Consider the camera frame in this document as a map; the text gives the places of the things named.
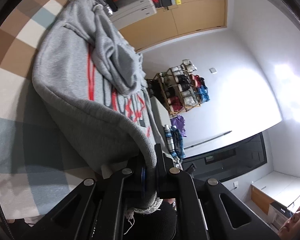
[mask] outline black metal bracket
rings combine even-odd
[[[183,240],[279,240],[277,234],[216,179],[193,179],[156,145],[157,195],[176,198]],[[142,198],[140,154],[109,179],[86,179],[36,223],[24,240],[121,240],[127,200]]]

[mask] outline white countertop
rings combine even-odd
[[[285,207],[300,197],[300,178],[280,172],[273,171],[252,185]]]

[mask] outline checkered bedspread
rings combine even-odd
[[[7,219],[46,214],[93,171],[31,83],[41,40],[68,0],[22,0],[0,27],[0,202]]]

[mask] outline purple cloth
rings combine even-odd
[[[185,119],[182,115],[177,115],[176,117],[172,118],[171,125],[175,125],[179,129],[182,137],[186,137]]]

